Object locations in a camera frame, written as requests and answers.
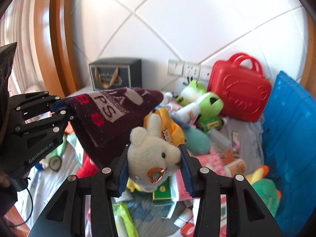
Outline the red plastic toy suitcase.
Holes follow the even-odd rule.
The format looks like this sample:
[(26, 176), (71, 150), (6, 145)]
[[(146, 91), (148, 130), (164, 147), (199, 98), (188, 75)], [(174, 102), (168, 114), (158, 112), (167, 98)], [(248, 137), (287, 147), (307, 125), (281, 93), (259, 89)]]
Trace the red plastic toy suitcase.
[(216, 93), (223, 101), (222, 115), (256, 122), (268, 102), (272, 85), (256, 58), (236, 53), (228, 60), (214, 63), (208, 91)]

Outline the white wall socket panel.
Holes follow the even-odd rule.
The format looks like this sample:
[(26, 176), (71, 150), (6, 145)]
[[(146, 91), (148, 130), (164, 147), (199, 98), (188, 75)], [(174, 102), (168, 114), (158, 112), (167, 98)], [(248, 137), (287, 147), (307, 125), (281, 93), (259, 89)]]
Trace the white wall socket panel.
[(168, 75), (193, 78), (200, 81), (208, 81), (212, 67), (181, 60), (168, 60)]

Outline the green wet wipes pack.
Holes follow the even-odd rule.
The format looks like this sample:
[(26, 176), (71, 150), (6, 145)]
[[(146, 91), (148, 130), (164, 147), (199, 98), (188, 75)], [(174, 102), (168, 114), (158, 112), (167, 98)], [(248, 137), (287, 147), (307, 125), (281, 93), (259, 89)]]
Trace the green wet wipes pack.
[(113, 212), (118, 236), (139, 236), (125, 202), (113, 204)]

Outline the maroon knitted cloth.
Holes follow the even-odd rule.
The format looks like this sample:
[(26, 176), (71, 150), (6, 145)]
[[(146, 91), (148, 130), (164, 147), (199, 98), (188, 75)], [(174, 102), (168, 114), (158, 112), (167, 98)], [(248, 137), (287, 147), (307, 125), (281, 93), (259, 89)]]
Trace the maroon knitted cloth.
[(118, 88), (92, 91), (66, 101), (72, 128), (97, 168), (109, 166), (129, 142), (131, 130), (163, 101), (157, 90)]

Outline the teal plush toy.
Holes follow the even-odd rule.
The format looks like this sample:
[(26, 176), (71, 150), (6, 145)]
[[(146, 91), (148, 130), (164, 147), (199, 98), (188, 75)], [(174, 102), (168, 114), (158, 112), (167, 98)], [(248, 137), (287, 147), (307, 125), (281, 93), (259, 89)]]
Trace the teal plush toy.
[(206, 155), (211, 148), (208, 136), (196, 128), (183, 128), (187, 150), (196, 156)]

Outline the duck plush in frog suit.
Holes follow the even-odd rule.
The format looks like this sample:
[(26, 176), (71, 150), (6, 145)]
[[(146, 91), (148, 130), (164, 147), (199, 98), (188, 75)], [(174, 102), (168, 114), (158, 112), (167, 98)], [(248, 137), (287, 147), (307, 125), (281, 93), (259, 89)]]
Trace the duck plush in frog suit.
[(276, 188), (274, 182), (266, 178), (268, 173), (269, 167), (263, 165), (257, 168), (252, 174), (248, 174), (246, 179), (265, 203), (273, 217), (275, 217), (280, 205), (282, 194)]

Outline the green frog plush toy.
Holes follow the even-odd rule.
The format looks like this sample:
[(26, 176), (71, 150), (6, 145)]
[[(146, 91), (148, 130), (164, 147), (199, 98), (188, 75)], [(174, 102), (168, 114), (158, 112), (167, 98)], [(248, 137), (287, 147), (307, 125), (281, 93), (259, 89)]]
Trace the green frog plush toy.
[(176, 102), (182, 106), (175, 112), (176, 117), (185, 123), (194, 119), (196, 124), (216, 118), (224, 106), (216, 93), (208, 92), (193, 78), (187, 78), (186, 87), (176, 96)]

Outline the white plush bear toy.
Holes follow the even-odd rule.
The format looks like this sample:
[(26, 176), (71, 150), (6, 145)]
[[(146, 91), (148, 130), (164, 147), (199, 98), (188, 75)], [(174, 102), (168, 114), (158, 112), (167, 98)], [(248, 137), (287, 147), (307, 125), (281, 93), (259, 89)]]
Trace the white plush bear toy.
[(130, 133), (127, 151), (129, 178), (144, 192), (154, 192), (181, 167), (181, 152), (162, 137), (162, 121), (152, 113), (147, 127), (136, 127)]

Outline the black gift box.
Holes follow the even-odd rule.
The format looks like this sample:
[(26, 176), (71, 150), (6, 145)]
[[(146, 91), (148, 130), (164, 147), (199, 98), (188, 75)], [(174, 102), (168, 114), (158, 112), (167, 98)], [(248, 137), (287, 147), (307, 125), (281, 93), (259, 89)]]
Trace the black gift box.
[(140, 58), (109, 57), (89, 64), (94, 90), (142, 87)]

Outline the blue plastic storage crate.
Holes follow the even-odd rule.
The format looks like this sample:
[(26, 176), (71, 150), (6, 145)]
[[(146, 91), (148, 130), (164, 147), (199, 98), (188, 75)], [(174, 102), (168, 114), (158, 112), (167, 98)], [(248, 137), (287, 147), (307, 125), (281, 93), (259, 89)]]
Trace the blue plastic storage crate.
[(263, 116), (264, 162), (282, 193), (275, 219), (284, 236), (315, 236), (315, 99), (280, 71)]

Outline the green carton box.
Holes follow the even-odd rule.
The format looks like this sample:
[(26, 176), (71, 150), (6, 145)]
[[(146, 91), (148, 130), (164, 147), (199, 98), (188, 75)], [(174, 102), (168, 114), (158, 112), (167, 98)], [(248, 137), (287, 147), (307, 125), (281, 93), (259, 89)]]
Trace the green carton box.
[(153, 192), (152, 200), (157, 204), (164, 204), (172, 201), (170, 178), (168, 177), (157, 189)]

